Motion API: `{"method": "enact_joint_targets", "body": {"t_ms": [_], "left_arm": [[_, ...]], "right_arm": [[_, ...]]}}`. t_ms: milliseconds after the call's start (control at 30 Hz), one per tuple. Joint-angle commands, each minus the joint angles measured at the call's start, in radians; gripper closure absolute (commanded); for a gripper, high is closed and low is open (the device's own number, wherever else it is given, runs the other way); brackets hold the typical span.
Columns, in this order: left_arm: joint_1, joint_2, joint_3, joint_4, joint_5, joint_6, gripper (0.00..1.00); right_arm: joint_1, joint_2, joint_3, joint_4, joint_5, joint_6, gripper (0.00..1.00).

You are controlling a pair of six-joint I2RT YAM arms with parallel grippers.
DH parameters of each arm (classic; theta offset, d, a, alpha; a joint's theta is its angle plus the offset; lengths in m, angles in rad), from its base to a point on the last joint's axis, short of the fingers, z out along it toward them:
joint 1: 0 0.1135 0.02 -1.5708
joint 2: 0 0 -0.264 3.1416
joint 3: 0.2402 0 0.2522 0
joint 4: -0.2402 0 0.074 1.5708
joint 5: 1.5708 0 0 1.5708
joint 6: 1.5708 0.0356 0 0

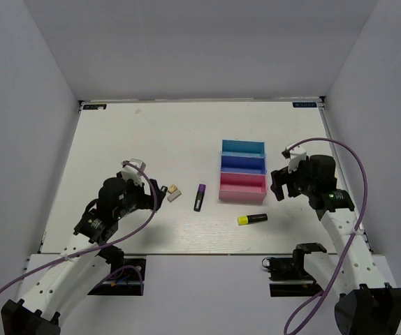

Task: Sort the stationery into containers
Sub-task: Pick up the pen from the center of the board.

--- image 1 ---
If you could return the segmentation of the yellow highlighter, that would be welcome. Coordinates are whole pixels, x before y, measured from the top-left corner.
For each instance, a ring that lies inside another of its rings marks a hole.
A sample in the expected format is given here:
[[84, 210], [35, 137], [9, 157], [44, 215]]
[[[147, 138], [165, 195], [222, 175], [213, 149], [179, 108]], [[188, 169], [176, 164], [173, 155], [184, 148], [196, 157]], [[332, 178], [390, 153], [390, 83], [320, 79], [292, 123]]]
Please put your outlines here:
[[249, 225], [253, 223], [265, 222], [267, 220], [268, 220], [267, 214], [252, 214], [238, 217], [237, 222], [238, 225]]

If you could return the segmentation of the purple highlighter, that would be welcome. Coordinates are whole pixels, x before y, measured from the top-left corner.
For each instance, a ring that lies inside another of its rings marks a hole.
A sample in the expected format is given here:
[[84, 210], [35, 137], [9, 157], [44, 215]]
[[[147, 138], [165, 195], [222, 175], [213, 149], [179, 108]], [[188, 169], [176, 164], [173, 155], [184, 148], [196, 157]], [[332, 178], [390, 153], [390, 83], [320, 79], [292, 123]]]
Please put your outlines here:
[[195, 198], [195, 202], [194, 202], [194, 211], [196, 211], [196, 212], [201, 211], [203, 199], [205, 197], [205, 190], [206, 190], [205, 184], [198, 185], [198, 190], [196, 192], [196, 198]]

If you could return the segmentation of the white eraser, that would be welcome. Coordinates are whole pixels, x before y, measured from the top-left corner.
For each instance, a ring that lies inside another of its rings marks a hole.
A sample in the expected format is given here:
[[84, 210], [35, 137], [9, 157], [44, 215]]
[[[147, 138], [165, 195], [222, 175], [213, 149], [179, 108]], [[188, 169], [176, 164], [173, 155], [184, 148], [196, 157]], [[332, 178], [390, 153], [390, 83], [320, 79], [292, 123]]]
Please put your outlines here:
[[172, 192], [168, 197], [167, 200], [169, 202], [173, 202], [175, 199], [177, 199], [179, 196], [181, 196], [182, 192], [180, 190], [176, 190]]

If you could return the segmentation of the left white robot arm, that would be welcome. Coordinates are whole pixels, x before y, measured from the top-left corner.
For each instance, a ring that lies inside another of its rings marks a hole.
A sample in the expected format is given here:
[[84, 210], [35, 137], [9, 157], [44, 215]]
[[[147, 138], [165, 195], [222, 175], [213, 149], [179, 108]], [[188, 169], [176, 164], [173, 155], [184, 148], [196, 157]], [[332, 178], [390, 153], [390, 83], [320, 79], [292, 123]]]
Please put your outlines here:
[[143, 183], [120, 176], [103, 182], [74, 228], [58, 258], [40, 280], [18, 301], [8, 300], [1, 309], [5, 334], [60, 334], [71, 311], [108, 278], [124, 272], [124, 252], [108, 245], [119, 221], [137, 210], [159, 209], [166, 191], [151, 181], [151, 194]]

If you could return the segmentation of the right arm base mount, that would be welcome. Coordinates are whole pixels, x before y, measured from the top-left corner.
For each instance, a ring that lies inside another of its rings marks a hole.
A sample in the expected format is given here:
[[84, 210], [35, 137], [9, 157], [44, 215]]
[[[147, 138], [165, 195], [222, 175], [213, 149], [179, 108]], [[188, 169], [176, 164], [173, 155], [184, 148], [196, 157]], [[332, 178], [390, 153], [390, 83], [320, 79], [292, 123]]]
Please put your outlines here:
[[261, 266], [269, 273], [271, 297], [313, 297], [322, 291], [316, 280], [294, 267], [293, 258], [263, 258]]

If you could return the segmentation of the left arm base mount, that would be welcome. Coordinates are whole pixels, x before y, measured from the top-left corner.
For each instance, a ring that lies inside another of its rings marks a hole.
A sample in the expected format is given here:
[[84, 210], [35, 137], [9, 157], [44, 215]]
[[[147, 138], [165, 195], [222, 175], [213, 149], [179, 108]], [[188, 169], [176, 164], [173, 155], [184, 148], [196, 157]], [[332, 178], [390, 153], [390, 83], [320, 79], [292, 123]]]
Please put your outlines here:
[[99, 283], [89, 293], [89, 296], [143, 296], [145, 287], [146, 258], [124, 258], [125, 268], [112, 274], [104, 282]]

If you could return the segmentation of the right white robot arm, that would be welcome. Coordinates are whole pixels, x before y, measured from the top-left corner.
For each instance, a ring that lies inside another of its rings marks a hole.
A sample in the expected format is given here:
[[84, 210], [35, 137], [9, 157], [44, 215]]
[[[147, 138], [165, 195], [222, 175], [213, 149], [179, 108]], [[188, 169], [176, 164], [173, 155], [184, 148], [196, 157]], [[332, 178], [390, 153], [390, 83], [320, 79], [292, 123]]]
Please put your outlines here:
[[350, 195], [337, 187], [330, 156], [305, 156], [271, 173], [277, 200], [304, 195], [338, 254], [333, 263], [320, 243], [298, 244], [290, 259], [272, 259], [276, 281], [312, 279], [337, 298], [334, 316], [341, 334], [396, 334], [401, 321], [401, 288], [379, 271], [357, 221]]

